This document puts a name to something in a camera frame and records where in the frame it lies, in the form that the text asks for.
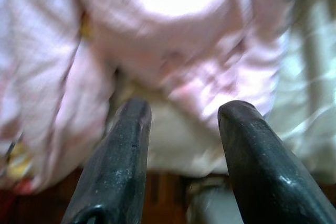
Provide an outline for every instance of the brown floor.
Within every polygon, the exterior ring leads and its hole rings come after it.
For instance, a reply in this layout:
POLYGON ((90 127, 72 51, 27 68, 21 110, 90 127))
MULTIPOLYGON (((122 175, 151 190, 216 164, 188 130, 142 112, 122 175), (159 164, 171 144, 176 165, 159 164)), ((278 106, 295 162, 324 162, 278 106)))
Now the brown floor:
MULTIPOLYGON (((59 224, 77 184, 80 171, 38 196, 19 197, 9 224, 59 224)), ((178 176, 148 174, 142 224, 185 224, 181 183, 178 176)), ((336 206, 336 186, 323 187, 336 206)))

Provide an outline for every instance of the pink clothing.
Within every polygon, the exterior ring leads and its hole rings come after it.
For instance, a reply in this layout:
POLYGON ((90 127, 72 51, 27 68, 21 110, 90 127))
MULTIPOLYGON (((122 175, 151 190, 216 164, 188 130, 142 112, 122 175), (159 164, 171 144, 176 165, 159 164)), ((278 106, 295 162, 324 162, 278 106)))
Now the pink clothing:
POLYGON ((0 0, 0 142, 23 133, 26 191, 74 170, 101 139, 122 68, 213 131, 217 110, 272 108, 293 0, 0 0), (79 35, 85 10, 94 42, 79 35))

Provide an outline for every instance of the wooden floor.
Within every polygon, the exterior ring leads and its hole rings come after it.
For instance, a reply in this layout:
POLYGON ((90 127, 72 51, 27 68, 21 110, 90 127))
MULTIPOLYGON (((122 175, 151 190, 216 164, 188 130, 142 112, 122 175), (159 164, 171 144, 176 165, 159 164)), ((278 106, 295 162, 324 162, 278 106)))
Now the wooden floor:
MULTIPOLYGON (((59 185, 37 196, 17 198, 7 223, 1 221, 1 224, 59 224, 79 176, 80 171, 76 171, 59 185)), ((185 224, 185 206, 178 176, 148 174, 146 188, 142 224, 185 224)), ((336 205, 336 187, 322 189, 336 205)))

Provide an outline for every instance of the pink fabric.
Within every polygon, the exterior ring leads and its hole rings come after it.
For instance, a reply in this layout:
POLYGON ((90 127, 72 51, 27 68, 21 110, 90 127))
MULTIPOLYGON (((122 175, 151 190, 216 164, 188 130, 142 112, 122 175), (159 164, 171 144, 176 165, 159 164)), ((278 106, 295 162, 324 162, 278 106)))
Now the pink fabric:
POLYGON ((116 66, 214 131, 227 101, 245 100, 268 113, 293 1, 1 4, 8 5, 0 13, 8 22, 1 23, 0 141, 23 132, 34 156, 36 176, 25 191, 32 193, 69 174, 100 140, 116 66), (94 29, 89 46, 79 36, 83 10, 94 29))

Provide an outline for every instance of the red object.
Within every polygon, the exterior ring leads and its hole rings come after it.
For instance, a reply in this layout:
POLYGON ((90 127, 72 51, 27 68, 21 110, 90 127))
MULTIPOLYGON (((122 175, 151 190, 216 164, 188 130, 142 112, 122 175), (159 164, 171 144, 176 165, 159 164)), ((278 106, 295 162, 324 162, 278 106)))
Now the red object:
POLYGON ((10 191, 0 191, 0 223, 8 222, 10 209, 14 205, 17 195, 10 191))

